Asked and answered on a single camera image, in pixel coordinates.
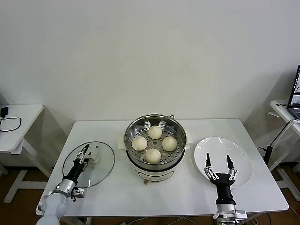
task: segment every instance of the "pot lid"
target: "pot lid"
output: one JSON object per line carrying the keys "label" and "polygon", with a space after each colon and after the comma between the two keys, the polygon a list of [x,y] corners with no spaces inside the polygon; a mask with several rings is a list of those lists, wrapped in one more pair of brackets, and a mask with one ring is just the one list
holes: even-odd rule
{"label": "pot lid", "polygon": [[87,166],[78,178],[78,188],[89,188],[102,182],[112,171],[115,155],[112,148],[103,142],[87,142],[75,148],[66,158],[62,174],[66,176],[74,165],[78,153],[87,145],[85,158],[89,158]]}

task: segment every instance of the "floor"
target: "floor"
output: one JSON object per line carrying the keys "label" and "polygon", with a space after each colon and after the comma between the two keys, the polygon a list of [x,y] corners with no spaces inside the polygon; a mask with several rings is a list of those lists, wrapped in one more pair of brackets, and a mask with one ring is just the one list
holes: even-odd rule
{"label": "floor", "polygon": [[[294,182],[298,190],[300,190],[300,174],[293,173],[290,166],[285,165],[281,168],[287,172],[291,180]],[[0,177],[0,224],[5,225],[19,225],[20,221],[22,225],[34,225],[39,216],[35,214],[35,208],[38,204],[42,190],[19,190],[15,195],[12,203],[4,203],[3,199],[7,194],[10,186],[13,184],[15,178],[17,177],[19,170],[10,170],[8,175],[2,175]],[[280,180],[279,175],[276,171],[272,172],[275,180]],[[26,181],[47,181],[47,178],[38,170],[30,170],[25,179]],[[293,209],[300,210],[300,202],[296,202],[289,192],[288,189],[282,189],[282,192],[290,204],[290,208],[284,212],[274,212],[269,213],[273,225],[299,225],[300,224],[300,214],[299,217],[293,212]],[[211,217],[188,217],[193,220],[198,225],[213,225]],[[93,218],[92,225],[119,225],[123,221],[127,224],[136,218]],[[137,221],[134,225],[168,225],[169,223],[177,220],[177,217],[156,217],[147,218],[141,221]],[[267,214],[262,214],[257,218],[259,225],[269,225],[270,220]],[[176,225],[188,225],[191,222],[181,219],[175,223]]]}

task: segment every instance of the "black cable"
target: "black cable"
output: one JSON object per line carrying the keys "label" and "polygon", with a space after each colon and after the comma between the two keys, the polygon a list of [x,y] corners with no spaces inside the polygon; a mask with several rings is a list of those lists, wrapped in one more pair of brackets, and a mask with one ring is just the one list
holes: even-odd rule
{"label": "black cable", "polygon": [[[9,119],[20,119],[20,124],[19,124],[19,126],[18,126],[17,128],[15,128],[15,129],[11,129],[11,130],[1,130],[1,122],[2,122],[2,120],[9,120]],[[21,123],[22,123],[21,117],[2,118],[2,119],[0,119],[0,131],[1,131],[1,132],[9,132],[9,131],[17,130],[17,129],[20,128]]]}
{"label": "black cable", "polygon": [[269,217],[269,219],[270,219],[270,225],[272,225],[272,220],[271,220],[271,217],[270,217],[270,215],[268,214],[268,213],[266,213],[267,214],[267,216]]}
{"label": "black cable", "polygon": [[279,135],[284,131],[284,129],[287,127],[287,125],[289,125],[289,123],[292,120],[288,121],[287,124],[282,128],[282,130],[279,132],[279,134],[274,138],[274,140],[271,142],[270,146],[272,147],[272,144],[276,141],[276,139],[279,137]]}
{"label": "black cable", "polygon": [[262,150],[264,150],[264,151],[266,151],[267,149],[265,149],[265,148],[262,148],[262,147],[257,147],[257,149],[262,149]]}

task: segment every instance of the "white desk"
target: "white desk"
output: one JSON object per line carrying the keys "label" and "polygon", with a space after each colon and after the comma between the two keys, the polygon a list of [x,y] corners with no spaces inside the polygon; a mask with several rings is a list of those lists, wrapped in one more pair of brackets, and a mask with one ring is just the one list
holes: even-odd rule
{"label": "white desk", "polygon": [[[47,176],[50,177],[52,168],[39,157],[38,153],[33,149],[33,147],[25,140],[24,136],[36,120],[38,115],[43,110],[43,105],[0,105],[0,108],[8,106],[8,115],[5,118],[10,117],[21,117],[21,126],[14,131],[10,132],[0,132],[0,154],[1,153],[11,153],[20,154],[22,147],[29,153],[30,160]],[[7,171],[0,165],[0,170],[4,174]],[[44,182],[28,182],[22,181],[26,175],[26,170],[22,170],[15,182],[13,183],[11,189],[9,190],[4,202],[10,203],[18,189],[44,189]]]}
{"label": "white desk", "polygon": [[[271,101],[270,106],[275,110],[278,115],[284,119],[285,122],[288,122],[294,117],[287,110],[287,102],[286,101]],[[293,124],[292,129],[295,133],[300,136],[300,124]],[[295,137],[290,137],[284,143],[280,143],[277,145],[278,147],[273,150],[273,153],[270,158],[270,162],[268,163],[270,171],[272,171],[285,157],[287,157],[295,148],[299,148],[300,139]],[[298,163],[293,169],[294,172],[300,172],[300,163]],[[276,170],[283,180],[277,181],[277,184],[280,188],[289,188],[290,192],[294,196],[296,201],[300,201],[300,192],[293,184],[291,179],[288,177],[284,169]]]}
{"label": "white desk", "polygon": [[192,164],[192,151],[200,140],[210,136],[228,138],[241,146],[251,158],[253,177],[232,194],[237,209],[248,213],[287,210],[288,204],[238,119],[178,120],[194,140],[181,165],[169,179],[144,185],[130,168],[127,156],[117,149],[118,138],[130,121],[76,122],[62,149],[43,195],[53,190],[62,179],[62,165],[67,155],[78,145],[88,141],[102,141],[115,152],[116,161],[111,174],[99,185],[86,189],[84,199],[69,200],[69,217],[151,217],[193,216],[216,213],[217,192]]}
{"label": "white desk", "polygon": [[[275,112],[278,113],[278,115],[285,121],[285,122],[288,122],[292,119],[294,119],[294,117],[290,114],[290,112],[287,110],[287,101],[271,101],[270,102],[270,106],[275,110]],[[295,133],[300,136],[300,124],[297,123],[297,124],[293,124],[292,126],[292,129],[295,131]],[[276,159],[273,159],[275,164],[272,165],[272,168],[271,170],[276,167],[280,162],[281,160],[283,160],[293,149],[291,148],[290,150],[286,151],[284,155],[281,155],[279,156],[278,158]],[[299,171],[300,172],[300,163],[297,164],[294,168],[293,168],[293,171],[296,172],[296,171]]]}

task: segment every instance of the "power adapter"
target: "power adapter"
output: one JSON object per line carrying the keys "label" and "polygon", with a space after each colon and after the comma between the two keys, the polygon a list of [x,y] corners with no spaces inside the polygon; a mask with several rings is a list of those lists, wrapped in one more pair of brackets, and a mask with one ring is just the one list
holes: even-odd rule
{"label": "power adapter", "polygon": [[2,119],[4,119],[7,114],[8,114],[8,107],[2,108],[0,111],[0,117],[2,117]]}

